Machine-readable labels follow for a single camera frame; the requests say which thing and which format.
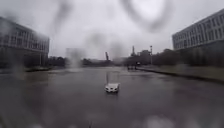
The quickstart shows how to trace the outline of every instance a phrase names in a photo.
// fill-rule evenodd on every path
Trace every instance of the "sky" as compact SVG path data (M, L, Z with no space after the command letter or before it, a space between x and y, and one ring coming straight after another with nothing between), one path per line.
M224 8L223 0L0 0L0 16L50 38L49 56L78 49L104 59L172 49L172 34Z

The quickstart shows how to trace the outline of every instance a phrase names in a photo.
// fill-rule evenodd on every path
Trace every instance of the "lamp post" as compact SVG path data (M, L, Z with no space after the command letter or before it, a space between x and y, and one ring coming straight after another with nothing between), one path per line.
M152 63L152 45L150 46L150 54L151 54L151 55L150 55L150 61L151 61L151 66L152 66L152 64L153 64L153 63Z

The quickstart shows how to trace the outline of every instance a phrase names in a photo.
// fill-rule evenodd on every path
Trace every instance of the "grey sky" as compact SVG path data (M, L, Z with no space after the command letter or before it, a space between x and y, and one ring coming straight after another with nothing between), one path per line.
M153 45L154 53L172 48L173 33L224 8L223 0L169 2L169 18L155 31L139 25L121 0L0 0L0 15L50 36L50 55L65 56L66 48L81 48L86 57L104 58L106 51L112 57L127 56L132 45L136 51ZM165 8L165 0L132 3L151 24Z

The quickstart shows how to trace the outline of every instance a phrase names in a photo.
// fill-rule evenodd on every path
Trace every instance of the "building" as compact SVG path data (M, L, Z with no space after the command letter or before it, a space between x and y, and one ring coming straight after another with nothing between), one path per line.
M224 9L177 32L172 39L174 50L223 41Z
M0 67L45 65L49 38L0 17Z
M131 56L135 56L135 46L132 46L132 53L131 53Z
M109 55L107 52L105 52L105 56L106 56L106 61L109 61Z

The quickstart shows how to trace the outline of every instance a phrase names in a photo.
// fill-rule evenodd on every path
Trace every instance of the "small white boat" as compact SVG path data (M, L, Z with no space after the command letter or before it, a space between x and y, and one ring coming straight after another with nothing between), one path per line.
M110 75L112 73L115 73L117 75L117 80L116 81L111 81ZM105 91L108 93L118 93L119 92L119 85L120 83L118 82L119 80L119 72L107 72L107 84L105 86Z

